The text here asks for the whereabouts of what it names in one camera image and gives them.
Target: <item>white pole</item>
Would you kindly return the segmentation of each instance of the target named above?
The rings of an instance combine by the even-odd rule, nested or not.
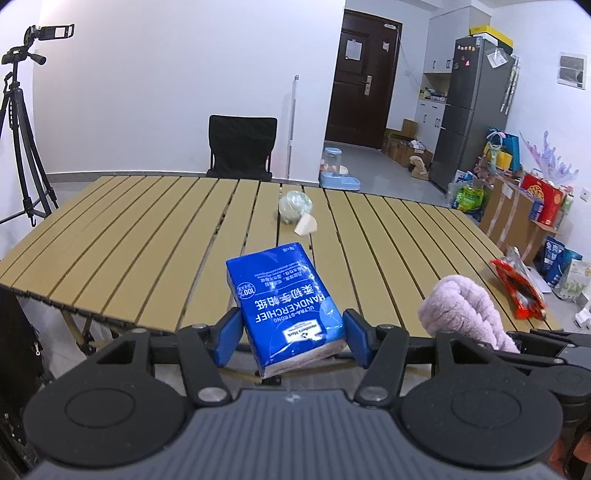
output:
[[[293,86],[291,88],[291,119],[290,119],[290,138],[287,142],[287,169],[285,171],[285,178],[287,180],[290,179],[290,169],[291,169],[291,149],[293,148],[293,141],[294,141],[294,125],[296,122],[296,93],[297,93],[297,82],[300,80],[300,76],[296,75],[294,77]]]

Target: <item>wooden slat table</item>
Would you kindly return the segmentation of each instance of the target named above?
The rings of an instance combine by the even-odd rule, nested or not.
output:
[[[314,203],[311,236],[278,221],[289,190]],[[456,210],[253,180],[103,177],[0,261],[0,284],[56,306],[74,330],[72,313],[173,332],[213,324],[234,304],[228,258],[289,242],[302,244],[339,310],[374,325],[426,336],[419,305],[439,279],[460,274],[490,293],[507,330],[560,329],[551,313],[545,322],[514,319],[490,264],[500,250]]]

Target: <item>fluffy pink cloth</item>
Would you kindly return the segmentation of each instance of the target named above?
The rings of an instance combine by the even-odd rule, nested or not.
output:
[[[486,290],[461,275],[442,278],[419,308],[418,318],[429,335],[453,330],[495,350],[519,353]]]

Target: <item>gray refrigerator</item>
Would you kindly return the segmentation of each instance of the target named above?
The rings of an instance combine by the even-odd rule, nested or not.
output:
[[[504,130],[501,105],[514,59],[493,68],[486,54],[495,46],[480,37],[456,40],[452,78],[429,180],[443,190],[456,170],[471,170],[482,155],[489,127]]]

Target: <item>tripod handle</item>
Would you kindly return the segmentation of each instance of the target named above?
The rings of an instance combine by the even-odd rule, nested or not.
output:
[[[27,54],[31,57],[31,59],[38,63],[39,65],[44,65],[45,62],[47,61],[47,58],[44,57],[43,55],[37,55],[36,53],[29,53],[27,52]]]

